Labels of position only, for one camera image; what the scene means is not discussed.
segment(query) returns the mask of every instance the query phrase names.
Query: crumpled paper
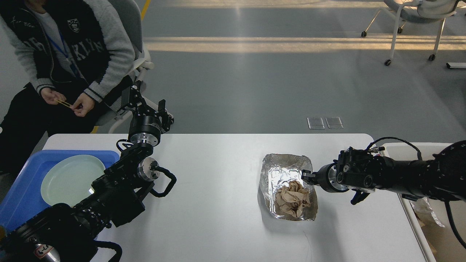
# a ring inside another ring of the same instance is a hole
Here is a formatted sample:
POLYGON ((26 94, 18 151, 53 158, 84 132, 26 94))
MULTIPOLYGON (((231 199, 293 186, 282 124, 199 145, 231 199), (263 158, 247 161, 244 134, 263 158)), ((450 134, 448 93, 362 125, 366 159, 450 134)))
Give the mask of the crumpled paper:
POLYGON ((303 208, 310 207, 309 190, 293 180, 289 186, 283 186, 275 193, 275 201, 280 210, 298 218, 302 215, 303 208))

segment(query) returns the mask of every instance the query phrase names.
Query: electrical cable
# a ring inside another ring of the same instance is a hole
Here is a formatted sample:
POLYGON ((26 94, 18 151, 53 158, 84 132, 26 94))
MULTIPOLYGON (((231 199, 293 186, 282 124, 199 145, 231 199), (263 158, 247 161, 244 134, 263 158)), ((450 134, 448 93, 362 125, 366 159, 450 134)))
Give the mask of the electrical cable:
POLYGON ((458 230, 456 229, 455 223, 453 222, 452 209, 450 208, 450 202, 449 201, 445 201, 445 209, 446 209, 446 215, 448 216, 448 221, 450 222, 450 226, 452 227, 453 234, 455 234, 456 239, 458 239, 459 243, 464 248, 466 248, 466 243, 464 242, 464 240, 459 235, 458 230))
POLYGON ((113 243, 113 242, 106 242, 106 241, 97 241, 94 240, 94 244, 96 247, 99 248, 109 248, 113 249, 116 253, 113 255, 112 258, 110 258, 109 262, 119 262, 121 259, 121 256, 123 254, 123 250, 120 247, 120 245, 113 243))
POLYGON ((412 148, 414 148, 417 152, 418 152, 418 160, 422 160, 422 155, 421 155, 421 151, 413 144, 411 144, 410 142, 406 141, 406 140, 403 140, 403 139, 400 139, 400 138, 395 138, 395 137, 383 137, 383 138, 379 138, 377 139, 376 141, 370 143, 367 148, 365 149, 365 151, 368 151, 369 148, 373 145, 375 145, 375 143, 381 141, 381 140, 384 140, 384 139, 394 139, 394 140, 398 140, 398 141, 401 141, 401 142, 404 142, 406 144, 408 144, 409 146, 411 146, 412 148))
POLYGON ((118 150, 119 150, 120 152, 122 152, 122 151, 124 150, 123 148, 120 147, 120 144, 119 144, 120 142, 127 142, 127 143, 130 143, 131 145, 133 144, 133 143, 131 143, 131 141, 129 141, 129 140, 127 140, 127 139, 120 139, 120 140, 118 140, 118 141, 116 142, 116 147, 118 148, 118 150))

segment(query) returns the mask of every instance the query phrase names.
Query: black pants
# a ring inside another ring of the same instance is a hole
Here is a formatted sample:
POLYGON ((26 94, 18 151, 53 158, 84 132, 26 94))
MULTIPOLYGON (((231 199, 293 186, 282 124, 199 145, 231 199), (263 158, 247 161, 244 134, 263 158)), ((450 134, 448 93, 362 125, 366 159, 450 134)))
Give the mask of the black pants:
MULTIPOLYGON (((72 84, 58 90, 73 104, 82 90, 72 84)), ((48 136, 57 133, 90 133, 99 116, 106 110, 101 104, 85 116, 77 117, 62 105, 47 104, 37 94, 31 83, 15 95, 8 113, 0 124, 0 171, 18 173, 45 132, 48 136)))

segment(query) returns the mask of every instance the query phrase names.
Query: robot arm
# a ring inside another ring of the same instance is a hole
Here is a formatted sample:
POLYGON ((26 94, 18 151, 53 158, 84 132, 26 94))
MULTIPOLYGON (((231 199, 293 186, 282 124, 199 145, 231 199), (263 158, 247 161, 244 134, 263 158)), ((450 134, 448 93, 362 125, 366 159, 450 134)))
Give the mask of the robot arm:
POLYGON ((302 180, 330 193, 354 190, 353 205, 366 199, 375 189, 396 192, 409 200, 427 197, 443 201, 452 231, 466 248, 466 242, 454 225, 449 204, 449 201, 466 201, 466 140, 446 147, 433 155, 434 160, 427 161, 422 160, 419 149, 401 140, 418 151, 418 160, 396 161, 372 155, 384 150, 382 147, 369 149, 382 139, 386 138, 374 141, 364 150, 350 147, 341 151, 338 160, 317 172, 303 170, 302 180))
POLYGON ((128 139, 120 159, 92 182, 94 193, 73 208, 60 203, 49 207, 11 232, 0 250, 8 254, 2 261, 86 262, 98 248, 110 248, 118 262, 121 247, 112 242, 96 241, 97 235, 113 223, 116 227, 131 222, 144 210, 143 199, 151 193, 164 197, 176 183, 175 176, 149 156, 160 142, 161 134, 170 130, 173 118, 165 110, 165 101, 157 111, 149 107, 139 92, 130 87, 123 98, 124 107, 133 112, 128 139), (164 192, 156 192, 154 180, 163 173, 171 179, 164 192))

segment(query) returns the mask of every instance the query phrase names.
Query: jacket emblem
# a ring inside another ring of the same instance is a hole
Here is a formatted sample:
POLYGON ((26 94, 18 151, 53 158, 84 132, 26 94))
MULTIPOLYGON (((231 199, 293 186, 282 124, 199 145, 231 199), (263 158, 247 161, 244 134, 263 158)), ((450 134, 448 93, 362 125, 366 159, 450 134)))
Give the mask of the jacket emblem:
POLYGON ((69 29, 73 30, 73 32, 78 33, 79 32, 79 21, 77 18, 68 20, 68 26, 69 29))

